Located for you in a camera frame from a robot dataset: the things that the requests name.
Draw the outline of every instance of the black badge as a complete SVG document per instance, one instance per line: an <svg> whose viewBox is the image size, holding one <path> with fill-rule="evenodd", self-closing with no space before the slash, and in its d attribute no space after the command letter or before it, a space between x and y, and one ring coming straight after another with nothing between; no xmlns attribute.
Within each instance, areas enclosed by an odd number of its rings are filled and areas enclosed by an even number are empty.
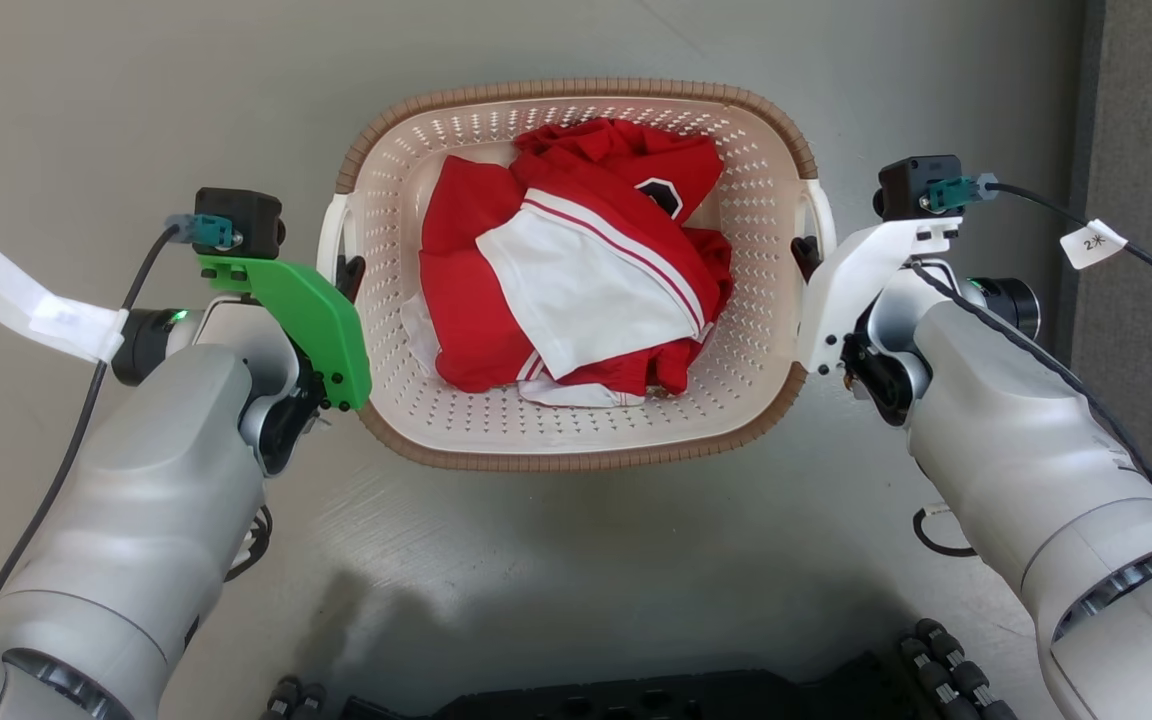
<svg viewBox="0 0 1152 720"><path fill-rule="evenodd" d="M679 196L677 188L673 187L673 183L669 181L664 181L664 179L645 179L645 181L635 185L635 190L650 197L652 202L659 205L673 219L679 219L679 213L682 213L682 197Z"/></svg>

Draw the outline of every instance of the clothing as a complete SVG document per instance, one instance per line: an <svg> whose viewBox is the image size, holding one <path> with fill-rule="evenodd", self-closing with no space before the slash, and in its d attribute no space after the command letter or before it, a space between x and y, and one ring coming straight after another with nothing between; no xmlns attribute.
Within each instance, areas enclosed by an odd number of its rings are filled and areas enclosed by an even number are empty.
<svg viewBox="0 0 1152 720"><path fill-rule="evenodd" d="M682 228L722 172L713 141L602 119L515 145L508 169L452 156L430 197L420 286L435 372L465 392L521 382L545 404L685 391L732 293L722 234ZM416 310L402 320L425 366Z"/></svg>

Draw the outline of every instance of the red stripe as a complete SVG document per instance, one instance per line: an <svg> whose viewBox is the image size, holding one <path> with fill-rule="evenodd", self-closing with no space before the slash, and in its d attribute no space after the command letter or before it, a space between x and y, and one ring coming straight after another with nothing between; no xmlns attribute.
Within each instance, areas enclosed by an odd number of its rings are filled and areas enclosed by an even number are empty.
<svg viewBox="0 0 1152 720"><path fill-rule="evenodd" d="M579 218L573 218L571 215L568 215L567 213L563 213L563 211L561 211L561 210L548 209L548 206L541 205L539 202L530 199L530 197L525 197L525 199L522 200L522 204L524 204L524 205L536 205L537 209L544 210L545 213L551 213L553 215L558 215L559 218L563 218L564 220L568 220L568 222L573 222L573 223L579 225L579 227L585 228L589 232L596 234L596 236L602 238L602 242L608 243L608 245L614 247L614 249L620 250L621 252L630 256L630 258L634 258L635 260L637 260L637 262L643 263L644 265L646 265L649 268L652 268L652 272L654 272L655 274L658 274L658 276L660 279L662 279L666 283L669 285L670 288L673 288L673 293L675 293L675 296L677 297L677 301L680 301L680 304L682 306L685 306L687 312L691 316L692 323L696 323L696 332L700 332L700 327L704 327L704 323L700 323L699 316L696 314L696 311L691 308L691 305L689 304L689 302L687 302L687 298L684 297L684 295L682 295L682 291L679 290L677 285L675 285L675 282L673 282L672 279L669 279L669 275L664 274L662 272L660 272L660 268L658 268L658 266L655 266L651 260L644 258L644 256L641 256L641 255L638 255L637 252L635 252L635 251L632 251L630 249L627 249L627 247L617 245L616 242L614 242L612 238L605 236L605 234L602 234L601 232L599 232L599 229L596 228L593 225L586 223L585 220L582 220Z"/></svg>
<svg viewBox="0 0 1152 720"><path fill-rule="evenodd" d="M536 355L536 359L531 359L530 355L526 356L526 364L522 366L522 379L525 379L525 381L532 381L535 378L532 378L531 374L536 372L535 366L538 363L540 363L540 355Z"/></svg>

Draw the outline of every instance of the label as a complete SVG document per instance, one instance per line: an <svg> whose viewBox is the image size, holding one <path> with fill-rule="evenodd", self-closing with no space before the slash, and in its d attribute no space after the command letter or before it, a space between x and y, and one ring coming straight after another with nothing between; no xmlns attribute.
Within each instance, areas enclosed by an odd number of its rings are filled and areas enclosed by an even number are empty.
<svg viewBox="0 0 1152 720"><path fill-rule="evenodd" d="M84 361L109 363L123 343L127 310L106 310L47 291L0 252L0 323Z"/></svg>
<svg viewBox="0 0 1152 720"><path fill-rule="evenodd" d="M1060 245L1075 270L1086 268L1111 258L1116 251L1123 250L1128 241L1101 220L1092 220L1085 228L1066 234L1060 238Z"/></svg>

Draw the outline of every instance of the gray floor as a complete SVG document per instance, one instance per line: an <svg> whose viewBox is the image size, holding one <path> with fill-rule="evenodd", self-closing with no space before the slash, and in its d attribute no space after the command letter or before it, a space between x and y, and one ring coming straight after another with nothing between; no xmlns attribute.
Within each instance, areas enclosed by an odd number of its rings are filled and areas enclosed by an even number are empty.
<svg viewBox="0 0 1152 720"><path fill-rule="evenodd" d="M843 233L873 222L874 174L902 156L957 152L1060 195L1079 22L1078 3L1044 0L0 0L0 249L113 305L165 215L229 184L282 197L287 255L310 260L340 156L385 105L564 74L771 97L813 142ZM954 260L1049 300L1055 230L1000 202ZM200 304L191 263L166 258L143 302ZM86 374L0 328L0 560ZM98 414L123 397L109 388ZM274 547L202 627L162 715L256 717L286 670L406 712L676 670L810 679L932 615L1021 717L1056 717L1005 584L915 541L910 515L937 493L902 441L823 379L744 450L622 473L447 473L339 420L271 483Z"/></svg>

